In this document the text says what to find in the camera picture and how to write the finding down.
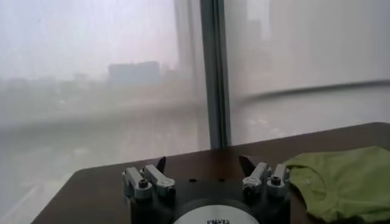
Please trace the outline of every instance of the metal bracket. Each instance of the metal bracket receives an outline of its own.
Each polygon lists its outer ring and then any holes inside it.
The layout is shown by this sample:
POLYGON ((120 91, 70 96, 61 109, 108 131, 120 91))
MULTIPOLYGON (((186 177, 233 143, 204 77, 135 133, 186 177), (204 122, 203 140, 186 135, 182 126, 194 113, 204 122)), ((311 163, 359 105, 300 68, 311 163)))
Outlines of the metal bracket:
POLYGON ((175 197, 175 180, 164 176, 155 166, 147 165, 144 169, 144 176, 157 188, 157 194, 161 197, 175 197))
POLYGON ((268 194, 273 197, 284 197, 289 191, 289 182, 289 169, 283 164, 278 164, 274 174, 267 181, 268 194))
POLYGON ((245 195, 258 194, 261 191, 263 180, 268 177, 271 168, 266 163, 257 164, 249 177, 243 179, 243 192, 245 195))
POLYGON ((145 180, 135 167, 127 168, 122 173, 123 195, 136 200, 152 198, 152 184, 145 180))

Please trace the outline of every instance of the wooden table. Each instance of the wooden table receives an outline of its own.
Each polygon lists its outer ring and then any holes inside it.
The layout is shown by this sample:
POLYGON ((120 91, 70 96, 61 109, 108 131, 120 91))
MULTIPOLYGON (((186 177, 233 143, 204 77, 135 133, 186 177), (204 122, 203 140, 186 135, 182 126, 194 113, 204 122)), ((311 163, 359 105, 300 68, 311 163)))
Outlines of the wooden table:
MULTIPOLYGON (((371 123, 270 141, 167 157, 171 178, 237 178, 243 173, 238 155, 258 156, 272 166, 303 152, 325 152, 377 145, 390 149, 390 124, 371 123)), ((121 173, 155 160, 77 171, 33 221, 37 223, 130 223, 122 200, 121 173)), ((299 194, 291 200, 291 223, 320 223, 305 212, 299 194)))

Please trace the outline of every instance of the glass pane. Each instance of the glass pane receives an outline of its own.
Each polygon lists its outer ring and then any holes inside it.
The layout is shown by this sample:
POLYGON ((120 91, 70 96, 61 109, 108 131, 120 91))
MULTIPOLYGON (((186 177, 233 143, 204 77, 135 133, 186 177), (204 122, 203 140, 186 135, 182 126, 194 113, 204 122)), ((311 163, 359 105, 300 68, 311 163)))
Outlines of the glass pane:
POLYGON ((226 0, 233 144, 389 122, 389 9, 226 0))
POLYGON ((0 223, 73 172, 208 149, 198 1, 0 0, 0 223))

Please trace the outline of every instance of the green t-shirt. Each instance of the green t-shirt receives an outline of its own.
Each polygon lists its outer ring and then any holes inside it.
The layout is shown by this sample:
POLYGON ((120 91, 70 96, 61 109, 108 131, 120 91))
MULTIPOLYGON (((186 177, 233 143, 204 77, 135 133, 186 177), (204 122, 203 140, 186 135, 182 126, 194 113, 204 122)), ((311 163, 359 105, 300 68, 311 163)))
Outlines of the green t-shirt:
POLYGON ((368 147, 303 153, 285 162, 307 212, 326 222, 361 217, 390 219, 390 152, 368 147))

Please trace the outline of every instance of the distant building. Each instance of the distant building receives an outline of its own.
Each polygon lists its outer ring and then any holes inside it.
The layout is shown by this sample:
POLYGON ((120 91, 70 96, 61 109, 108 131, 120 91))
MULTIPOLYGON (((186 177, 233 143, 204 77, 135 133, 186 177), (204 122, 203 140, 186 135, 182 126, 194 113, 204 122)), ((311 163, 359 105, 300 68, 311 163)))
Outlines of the distant building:
POLYGON ((28 89, 29 81, 25 78, 11 78, 5 81, 6 89, 28 89))
POLYGON ((89 79, 87 74, 76 73, 74 75, 74 83, 78 89, 87 90, 90 88, 91 80, 89 79))
POLYGON ((108 67, 108 79, 115 85, 147 84, 161 79, 157 61, 136 64, 114 64, 108 67))
POLYGON ((204 85, 204 53, 199 1, 174 0, 178 65, 177 73, 191 77, 195 89, 204 85))

